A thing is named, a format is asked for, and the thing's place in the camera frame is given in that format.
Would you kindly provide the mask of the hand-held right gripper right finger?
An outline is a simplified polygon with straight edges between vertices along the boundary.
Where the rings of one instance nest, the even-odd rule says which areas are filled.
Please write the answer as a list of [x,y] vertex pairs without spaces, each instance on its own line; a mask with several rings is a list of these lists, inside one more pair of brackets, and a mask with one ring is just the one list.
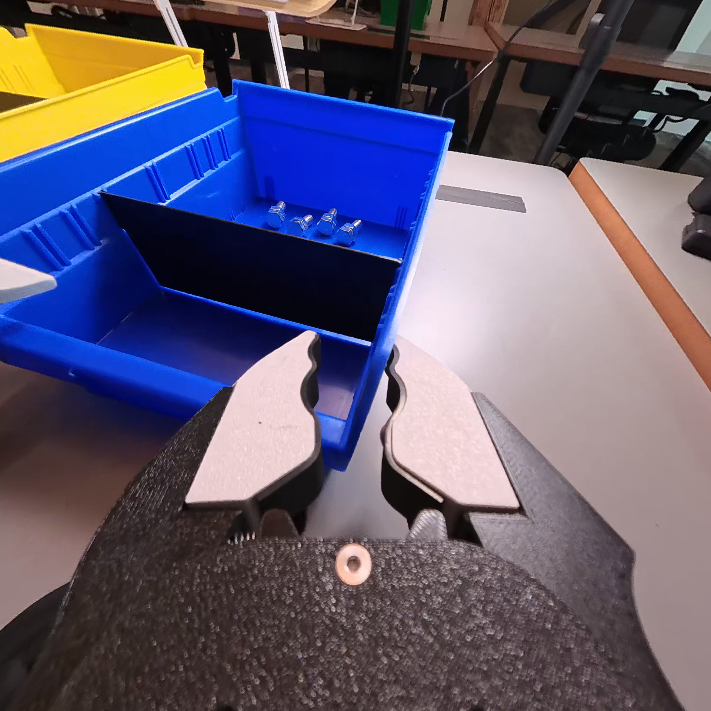
[[516,513],[520,501],[467,384],[406,339],[386,368],[381,490],[409,526],[439,511],[447,530],[467,513]]

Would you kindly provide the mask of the office desk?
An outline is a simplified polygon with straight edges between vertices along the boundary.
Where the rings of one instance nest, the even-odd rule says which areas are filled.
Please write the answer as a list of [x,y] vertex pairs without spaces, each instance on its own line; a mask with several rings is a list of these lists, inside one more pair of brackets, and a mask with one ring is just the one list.
[[[574,35],[522,29],[505,53],[517,60],[577,66],[584,53],[579,43]],[[700,53],[615,42],[601,69],[710,89],[710,56]]]
[[[278,13],[280,33],[378,49],[393,47],[394,32],[381,29],[378,20],[361,20],[365,28],[354,29],[346,13],[333,10],[333,6],[320,16],[309,19]],[[180,19],[205,21],[238,29],[267,29],[264,12],[224,6],[217,1],[202,1],[198,5],[177,4],[175,10]],[[423,33],[411,35],[409,50],[416,54],[445,58],[488,60],[495,54],[496,47],[480,26],[431,23]]]

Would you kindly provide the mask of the yellow storage bin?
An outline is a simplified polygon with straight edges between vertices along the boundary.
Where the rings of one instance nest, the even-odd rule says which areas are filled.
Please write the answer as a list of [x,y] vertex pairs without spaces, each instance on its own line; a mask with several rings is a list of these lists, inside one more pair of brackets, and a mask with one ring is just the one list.
[[1,91],[43,97],[1,117],[1,160],[206,89],[203,51],[37,24],[1,28]]

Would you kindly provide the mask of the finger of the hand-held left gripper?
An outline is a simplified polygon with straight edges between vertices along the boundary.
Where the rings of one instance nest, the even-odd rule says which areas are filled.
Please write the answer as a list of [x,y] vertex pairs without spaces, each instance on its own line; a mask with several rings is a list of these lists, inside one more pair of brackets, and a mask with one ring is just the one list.
[[22,264],[1,261],[1,304],[56,289],[55,277]]

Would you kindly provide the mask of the black light stand pole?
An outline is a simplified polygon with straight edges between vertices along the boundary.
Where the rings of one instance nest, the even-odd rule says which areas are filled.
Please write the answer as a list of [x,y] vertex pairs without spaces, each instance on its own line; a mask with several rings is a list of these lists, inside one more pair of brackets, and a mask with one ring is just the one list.
[[591,18],[580,42],[580,47],[584,49],[582,59],[536,152],[534,164],[548,165],[553,160],[560,142],[607,59],[611,47],[617,41],[621,26],[632,4],[633,1],[609,1],[607,12],[597,12]]

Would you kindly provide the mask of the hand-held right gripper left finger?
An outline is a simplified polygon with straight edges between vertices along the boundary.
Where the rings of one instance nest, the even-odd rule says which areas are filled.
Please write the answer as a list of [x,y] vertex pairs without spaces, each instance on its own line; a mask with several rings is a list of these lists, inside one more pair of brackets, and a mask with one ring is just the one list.
[[189,509],[242,511],[258,527],[282,509],[298,518],[321,493],[318,402],[321,339],[304,331],[235,382],[188,490]]

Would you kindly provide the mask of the blue storage bin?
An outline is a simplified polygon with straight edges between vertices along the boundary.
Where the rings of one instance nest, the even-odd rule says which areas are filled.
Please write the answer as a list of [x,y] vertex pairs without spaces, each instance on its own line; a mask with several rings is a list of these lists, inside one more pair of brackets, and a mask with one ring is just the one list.
[[[390,357],[454,122],[235,81],[1,165],[1,257],[56,289],[1,306],[1,359],[183,421],[269,352],[321,337],[325,464],[345,470]],[[161,286],[107,192],[271,232],[332,208],[348,249],[400,260],[373,341]]]

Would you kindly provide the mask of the black bin divider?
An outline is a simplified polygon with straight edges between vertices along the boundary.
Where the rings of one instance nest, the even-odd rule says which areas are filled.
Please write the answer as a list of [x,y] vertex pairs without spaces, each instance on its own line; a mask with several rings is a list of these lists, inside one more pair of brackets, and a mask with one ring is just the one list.
[[12,112],[35,109],[45,101],[43,97],[1,91],[1,117]]

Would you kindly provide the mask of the black flat box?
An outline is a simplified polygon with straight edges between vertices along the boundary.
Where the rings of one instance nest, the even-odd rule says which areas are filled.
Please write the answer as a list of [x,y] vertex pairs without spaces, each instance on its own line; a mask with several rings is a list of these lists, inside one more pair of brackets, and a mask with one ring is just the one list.
[[694,215],[691,223],[682,231],[682,250],[705,260],[711,260],[710,221],[711,217],[708,215]]

